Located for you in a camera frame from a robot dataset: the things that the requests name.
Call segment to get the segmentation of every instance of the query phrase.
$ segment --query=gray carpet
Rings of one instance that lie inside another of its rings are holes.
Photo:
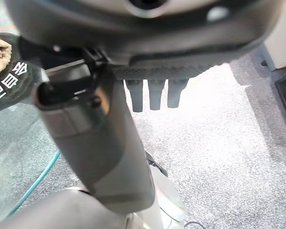
[[[286,229],[286,114],[274,88],[286,69],[271,73],[262,60],[256,50],[191,79],[178,109],[166,108],[166,87],[162,109],[148,110],[145,84],[144,112],[133,114],[146,150],[188,208],[187,220],[208,229]],[[0,217],[55,150],[31,105],[0,112]],[[77,181],[60,158],[25,206]]]

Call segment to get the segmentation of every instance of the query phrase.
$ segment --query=screw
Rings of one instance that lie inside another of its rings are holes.
[[[61,51],[61,47],[58,46],[58,45],[54,45],[53,46],[53,50],[56,51],[56,52],[60,52]]]
[[[89,100],[89,104],[91,108],[98,108],[101,105],[102,101],[100,97],[98,96],[93,96]]]

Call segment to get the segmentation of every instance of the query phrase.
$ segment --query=camera lens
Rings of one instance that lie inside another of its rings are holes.
[[[162,6],[167,0],[128,0],[133,6],[142,10],[154,10]]]

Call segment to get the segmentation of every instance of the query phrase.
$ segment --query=green cable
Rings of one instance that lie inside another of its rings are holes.
[[[14,206],[14,208],[9,212],[8,216],[11,216],[14,214],[18,208],[23,204],[23,202],[29,197],[29,195],[34,191],[34,189],[38,186],[38,184],[44,179],[44,177],[47,175],[47,173],[50,171],[50,169],[53,167],[55,162],[57,161],[60,151],[57,151],[52,160],[49,162],[48,166],[44,169],[44,171],[40,174],[40,176],[37,178],[37,180],[32,184],[32,186],[29,188],[29,190],[21,197],[21,199],[17,202],[17,204]]]

